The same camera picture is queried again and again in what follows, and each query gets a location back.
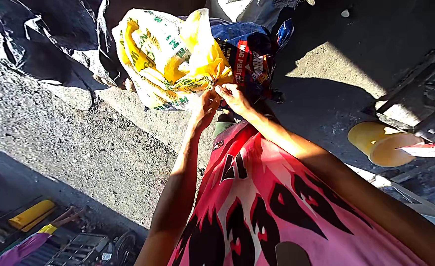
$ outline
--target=yellow object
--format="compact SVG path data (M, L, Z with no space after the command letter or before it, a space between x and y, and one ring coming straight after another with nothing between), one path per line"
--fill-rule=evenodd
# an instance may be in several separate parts
M27 232L52 213L54 208L55 204L53 202L43 200L10 219L9 224L14 228L22 230L22 232Z
M131 9L112 29L120 63L142 103L157 110L191 110L190 102L232 82L232 69L211 34L209 11L183 21L167 13Z
M49 233L49 234L53 234L53 232L56 230L57 228L55 226L53 226L52 224L49 225L45 225L43 226L40 230L38 230L38 233Z
M375 122L355 125L347 135L349 141L368 156L374 164L395 167L409 163L414 156L397 148L423 142L410 133L403 133Z

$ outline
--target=yellow cup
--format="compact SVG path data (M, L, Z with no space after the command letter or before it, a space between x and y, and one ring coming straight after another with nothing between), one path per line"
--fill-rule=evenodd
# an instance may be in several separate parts
M375 122L362 122L355 125L347 134L349 141L361 150L368 159L378 166L401 166L416 157L397 148L423 142L410 133L400 132Z

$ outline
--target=hand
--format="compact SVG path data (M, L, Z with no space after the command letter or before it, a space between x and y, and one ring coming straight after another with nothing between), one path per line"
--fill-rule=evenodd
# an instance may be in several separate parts
M226 103L232 110L241 116L244 116L249 110L252 110L249 101L244 94L239 90L237 84L223 84L216 86L216 92L226 100Z
M211 121L219 107L220 98L213 90L205 90L201 95L201 105L193 110L190 118L190 126L202 133Z

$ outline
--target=forearm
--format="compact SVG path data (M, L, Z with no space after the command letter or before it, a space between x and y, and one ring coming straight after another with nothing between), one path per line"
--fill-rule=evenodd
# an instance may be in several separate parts
M375 188L318 145L253 110L243 117L266 139L298 158L339 196L382 226L421 259L435 265L435 226L432 223Z
M197 147L201 133L188 126L175 165L155 208L149 234L168 231L178 240L193 208L196 192Z

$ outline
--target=red label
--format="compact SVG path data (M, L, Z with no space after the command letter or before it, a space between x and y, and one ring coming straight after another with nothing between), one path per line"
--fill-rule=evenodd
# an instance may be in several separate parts
M234 66L234 83L241 84L244 82L245 65L247 65L247 58L249 55L249 47L247 41L239 41L237 44L237 54L235 55Z

